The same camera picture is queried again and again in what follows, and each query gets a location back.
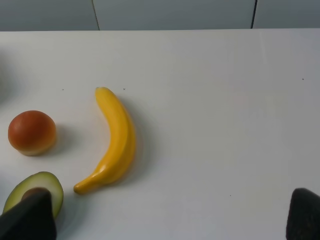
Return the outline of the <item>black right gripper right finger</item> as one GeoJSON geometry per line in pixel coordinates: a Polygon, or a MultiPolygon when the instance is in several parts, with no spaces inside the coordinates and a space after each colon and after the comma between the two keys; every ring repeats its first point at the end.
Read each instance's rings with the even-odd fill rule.
{"type": "Polygon", "coordinates": [[[286,233],[287,240],[318,240],[320,238],[320,196],[306,188],[296,188],[290,199],[286,233]]]}

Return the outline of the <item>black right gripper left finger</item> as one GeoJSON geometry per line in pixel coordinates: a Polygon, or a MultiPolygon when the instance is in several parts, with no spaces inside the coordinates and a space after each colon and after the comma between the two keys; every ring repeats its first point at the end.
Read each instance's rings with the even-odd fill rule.
{"type": "Polygon", "coordinates": [[[55,240],[57,228],[49,191],[31,194],[0,216],[2,240],[55,240]]]}

